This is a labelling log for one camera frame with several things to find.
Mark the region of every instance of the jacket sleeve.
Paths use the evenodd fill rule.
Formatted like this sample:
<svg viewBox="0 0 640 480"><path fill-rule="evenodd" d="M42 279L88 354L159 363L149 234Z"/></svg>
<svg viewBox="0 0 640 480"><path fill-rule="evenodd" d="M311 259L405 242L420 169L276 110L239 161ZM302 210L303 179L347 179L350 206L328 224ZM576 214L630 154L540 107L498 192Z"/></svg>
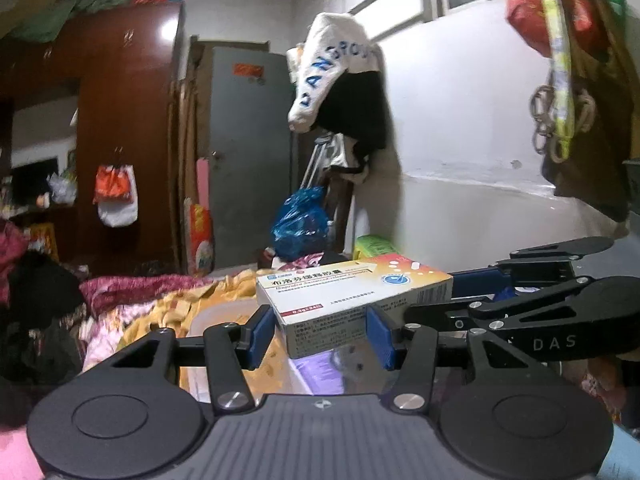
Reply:
<svg viewBox="0 0 640 480"><path fill-rule="evenodd" d="M347 69L348 47L346 39L338 38L337 27L319 14L300 60L296 100L289 111L292 132L301 134L311 129L322 101Z"/></svg>

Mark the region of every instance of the cardboard box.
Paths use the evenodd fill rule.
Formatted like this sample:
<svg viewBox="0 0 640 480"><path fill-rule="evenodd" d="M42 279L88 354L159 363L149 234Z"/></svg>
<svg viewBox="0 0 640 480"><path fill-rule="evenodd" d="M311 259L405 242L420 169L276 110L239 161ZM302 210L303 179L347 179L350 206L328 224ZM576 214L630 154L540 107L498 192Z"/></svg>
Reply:
<svg viewBox="0 0 640 480"><path fill-rule="evenodd" d="M270 304L291 358L365 336L365 307L382 306L398 323L414 304L450 300L453 278L399 254L260 276L257 296Z"/></svg>

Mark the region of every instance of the gray gripper base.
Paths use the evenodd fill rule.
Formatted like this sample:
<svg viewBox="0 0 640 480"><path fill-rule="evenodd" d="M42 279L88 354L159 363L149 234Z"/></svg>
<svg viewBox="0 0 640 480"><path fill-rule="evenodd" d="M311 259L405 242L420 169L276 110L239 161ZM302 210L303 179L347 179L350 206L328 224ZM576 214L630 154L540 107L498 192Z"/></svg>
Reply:
<svg viewBox="0 0 640 480"><path fill-rule="evenodd" d="M255 412L214 425L161 480L486 480L454 457L430 423L376 395L270 395Z"/></svg>

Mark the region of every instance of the yellow measuring tape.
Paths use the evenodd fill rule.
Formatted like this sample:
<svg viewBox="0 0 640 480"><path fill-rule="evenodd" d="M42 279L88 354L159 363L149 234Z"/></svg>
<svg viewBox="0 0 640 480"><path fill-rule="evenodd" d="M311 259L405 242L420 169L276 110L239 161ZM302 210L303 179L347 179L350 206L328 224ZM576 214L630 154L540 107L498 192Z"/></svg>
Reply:
<svg viewBox="0 0 640 480"><path fill-rule="evenodd" d="M550 140L549 149L555 162L564 162L569 158L575 129L574 99L571 90L571 50L562 1L542 0L542 6L545 9L546 28L551 46L556 115L556 130L554 137Z"/></svg>

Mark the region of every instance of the orange bag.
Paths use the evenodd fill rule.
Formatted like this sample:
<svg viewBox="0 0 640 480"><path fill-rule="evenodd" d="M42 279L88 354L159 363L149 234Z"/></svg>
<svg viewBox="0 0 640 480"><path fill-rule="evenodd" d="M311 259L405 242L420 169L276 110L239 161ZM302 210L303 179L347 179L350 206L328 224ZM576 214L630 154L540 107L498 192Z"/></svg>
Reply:
<svg viewBox="0 0 640 480"><path fill-rule="evenodd" d="M100 166L95 175L94 204L132 202L131 181L125 168Z"/></svg>
<svg viewBox="0 0 640 480"><path fill-rule="evenodd" d="M609 40L595 4L591 0L564 1L571 2L571 8L565 11L573 17L575 39L581 49L597 59L606 57ZM542 0L507 0L507 21L531 48L551 57Z"/></svg>

